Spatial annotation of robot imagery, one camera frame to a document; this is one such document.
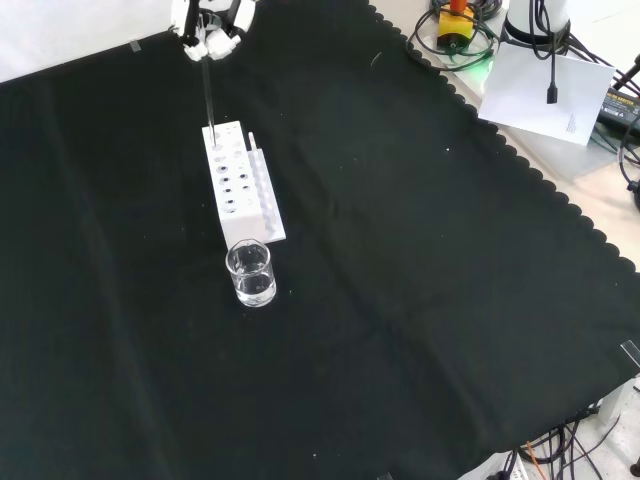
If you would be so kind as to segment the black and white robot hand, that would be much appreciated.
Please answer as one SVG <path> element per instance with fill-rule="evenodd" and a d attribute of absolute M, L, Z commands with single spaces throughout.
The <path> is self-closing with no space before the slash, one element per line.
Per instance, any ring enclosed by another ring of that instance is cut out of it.
<path fill-rule="evenodd" d="M 257 1 L 178 0 L 172 2 L 170 30 L 195 62 L 229 56 L 253 23 Z"/>

